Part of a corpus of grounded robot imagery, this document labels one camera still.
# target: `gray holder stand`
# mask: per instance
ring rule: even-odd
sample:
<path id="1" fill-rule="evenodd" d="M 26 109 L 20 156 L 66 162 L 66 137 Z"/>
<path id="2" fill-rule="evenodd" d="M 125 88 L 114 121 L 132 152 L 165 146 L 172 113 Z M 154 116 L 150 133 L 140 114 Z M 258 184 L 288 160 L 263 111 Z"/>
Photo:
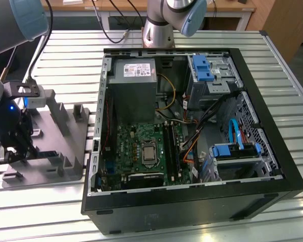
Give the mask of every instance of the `gray holder stand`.
<path id="1" fill-rule="evenodd" d="M 53 90 L 45 90 L 50 111 L 31 109 L 33 145 L 47 152 L 45 158 L 22 160 L 9 165 L 3 176 L 3 187 L 69 182 L 83 176 L 83 161 L 89 110 L 74 105 L 65 110 L 56 103 Z"/>

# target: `slotted metal table surface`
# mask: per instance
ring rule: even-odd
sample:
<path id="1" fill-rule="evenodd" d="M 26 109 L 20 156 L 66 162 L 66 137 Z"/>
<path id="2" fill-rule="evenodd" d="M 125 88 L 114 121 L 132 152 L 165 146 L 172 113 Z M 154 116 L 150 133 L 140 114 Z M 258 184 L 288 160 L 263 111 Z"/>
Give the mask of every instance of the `slotted metal table surface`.
<path id="1" fill-rule="evenodd" d="M 109 35 L 120 39 L 122 32 L 109 31 Z M 175 32 L 174 36 L 176 47 L 241 50 L 303 177 L 303 89 L 270 39 L 258 32 L 235 31 L 198 32 L 192 38 Z M 33 71 L 38 84 L 55 90 L 57 102 L 66 108 L 83 103 L 90 109 L 85 162 L 92 147 L 103 49 L 119 47 L 142 47 L 141 32 L 131 31 L 125 42 L 114 45 L 100 31 L 54 31 Z M 251 220 L 104 236 L 80 213 L 84 177 L 6 190 L 2 189 L 6 169 L 0 166 L 0 240 L 303 241 L 303 193 Z"/>

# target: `yellow cable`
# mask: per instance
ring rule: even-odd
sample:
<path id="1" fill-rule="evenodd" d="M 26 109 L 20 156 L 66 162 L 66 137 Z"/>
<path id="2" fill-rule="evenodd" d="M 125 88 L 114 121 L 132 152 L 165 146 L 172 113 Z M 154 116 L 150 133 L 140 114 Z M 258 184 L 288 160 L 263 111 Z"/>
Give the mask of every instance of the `yellow cable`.
<path id="1" fill-rule="evenodd" d="M 184 158 L 183 158 L 183 161 L 184 161 L 184 162 L 188 161 L 188 160 L 186 160 L 186 157 L 187 157 L 188 153 L 191 151 L 191 149 L 193 148 L 193 146 L 195 145 L 195 143 L 197 142 L 197 140 L 198 140 L 199 138 L 200 138 L 200 135 L 198 135 L 197 139 L 194 140 L 193 144 L 191 145 L 191 147 L 190 147 L 190 148 L 188 149 L 188 151 L 186 152 L 186 154 L 185 154 L 185 156 L 184 156 Z"/>
<path id="2" fill-rule="evenodd" d="M 166 107 L 156 108 L 156 111 L 160 111 L 160 110 L 165 110 L 165 109 L 169 108 L 169 107 L 175 102 L 176 90 L 175 90 L 175 87 L 174 87 L 173 83 L 172 83 L 172 82 L 170 81 L 170 79 L 168 79 L 166 76 L 164 76 L 163 74 L 157 74 L 157 76 L 161 76 L 161 77 L 163 77 L 166 81 L 168 81 L 169 84 L 171 84 L 171 86 L 172 86 L 172 88 L 173 88 L 173 92 L 174 92 L 173 100 L 171 101 L 170 104 L 168 104 Z"/>

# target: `power supply label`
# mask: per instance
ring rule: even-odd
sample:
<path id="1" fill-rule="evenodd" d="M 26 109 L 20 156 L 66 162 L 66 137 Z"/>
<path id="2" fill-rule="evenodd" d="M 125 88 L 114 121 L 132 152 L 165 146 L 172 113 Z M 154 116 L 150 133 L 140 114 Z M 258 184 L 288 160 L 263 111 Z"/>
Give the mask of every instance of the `power supply label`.
<path id="1" fill-rule="evenodd" d="M 150 77 L 150 64 L 125 64 L 124 77 Z"/>

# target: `green circuit board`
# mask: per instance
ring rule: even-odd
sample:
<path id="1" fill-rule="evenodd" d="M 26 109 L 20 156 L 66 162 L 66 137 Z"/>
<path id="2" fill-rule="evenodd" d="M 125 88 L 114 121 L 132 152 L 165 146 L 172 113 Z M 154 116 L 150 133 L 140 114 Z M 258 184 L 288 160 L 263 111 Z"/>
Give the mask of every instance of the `green circuit board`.
<path id="1" fill-rule="evenodd" d="M 182 126 L 175 125 L 177 143 L 184 142 Z M 153 144 L 156 147 L 157 162 L 153 165 L 143 163 L 142 147 Z M 182 167 L 181 177 L 171 180 L 167 175 L 162 124 L 136 124 L 117 127 L 117 154 L 114 174 L 109 176 L 112 190 L 120 189 L 121 175 L 133 173 L 163 173 L 164 186 L 190 183 L 189 167 Z"/>

